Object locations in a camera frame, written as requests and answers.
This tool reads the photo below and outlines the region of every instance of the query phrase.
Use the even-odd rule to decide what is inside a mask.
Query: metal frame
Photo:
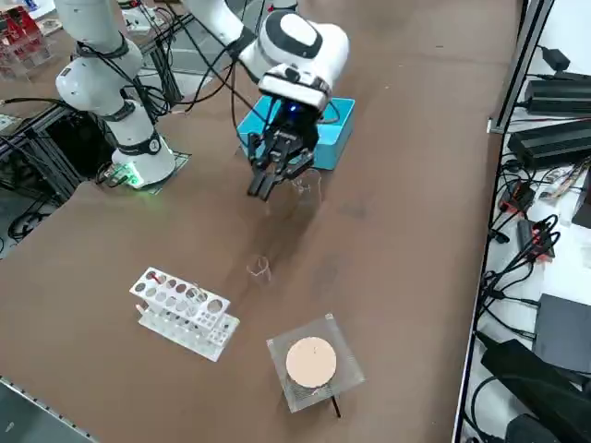
[[[524,25],[517,38],[517,46],[509,65],[509,74],[503,84],[497,110],[490,117],[490,132],[497,134],[507,132],[513,108],[519,97],[534,51],[553,5],[554,0],[531,0],[525,14]]]
[[[61,413],[58,413],[58,412],[54,411],[52,408],[50,408],[49,406],[47,406],[45,403],[43,403],[39,399],[37,399],[37,398],[33,397],[32,395],[30,395],[26,390],[21,389],[19,386],[17,386],[14,383],[12,383],[6,377],[0,376],[0,383],[2,383],[4,386],[6,386],[7,388],[9,388],[13,392],[15,392],[18,395],[20,395],[25,400],[30,401],[32,404],[34,404],[35,406],[37,406],[42,411],[45,411],[46,413],[49,413],[55,420],[58,420],[58,421],[62,422],[64,425],[68,426],[69,428],[71,428],[72,430],[74,430],[75,432],[77,432],[78,434],[80,434],[81,436],[87,438],[88,441],[93,442],[93,443],[96,443],[98,441],[91,434],[89,434],[88,432],[86,432],[83,429],[80,429],[77,425],[75,425],[74,423],[72,423],[71,421],[69,421],[68,419],[66,419]]]

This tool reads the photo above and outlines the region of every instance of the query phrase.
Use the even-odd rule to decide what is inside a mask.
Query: red object
[[[5,14],[4,18],[6,22],[6,38],[8,39],[8,44],[20,45],[14,50],[14,54],[19,60],[26,59],[27,54],[25,52],[25,45],[27,43],[27,36],[25,30],[18,25],[10,14]]]
[[[39,30],[35,20],[30,17],[29,13],[24,7],[19,6],[18,12],[20,13],[22,28],[25,30],[25,33],[29,38],[27,49],[30,53],[36,53],[43,46],[43,35],[41,34],[41,31]]]
[[[8,42],[10,44],[15,44],[20,42],[20,40],[25,39],[25,30],[22,29],[18,23],[9,15],[5,16],[6,21],[6,37],[8,38]]]

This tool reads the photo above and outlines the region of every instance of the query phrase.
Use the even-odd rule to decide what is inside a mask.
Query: small transparent cup
[[[292,180],[292,186],[298,195],[298,204],[319,205],[322,201],[321,182],[322,175],[318,169],[308,169]]]
[[[256,284],[263,286],[271,282],[269,259],[264,256],[251,256],[247,263],[247,271]]]

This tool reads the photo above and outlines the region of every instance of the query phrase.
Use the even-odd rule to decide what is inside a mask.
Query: power adapter
[[[501,212],[526,213],[534,203],[535,197],[536,192],[527,183],[517,179],[510,183],[502,193],[499,200],[499,210]]]
[[[540,221],[520,220],[517,222],[517,241],[521,250],[526,245],[533,244],[531,252],[527,255],[530,261],[552,261],[554,247],[550,234],[543,228],[545,226]]]
[[[542,57],[548,63],[548,66],[558,72],[568,69],[571,61],[559,49],[548,49],[544,46],[539,47],[542,50]]]

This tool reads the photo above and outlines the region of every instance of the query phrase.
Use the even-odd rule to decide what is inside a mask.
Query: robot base
[[[156,155],[126,155],[120,150],[113,153],[114,165],[121,165],[129,176],[127,184],[135,189],[158,183],[175,171],[175,155],[160,137],[161,149]]]

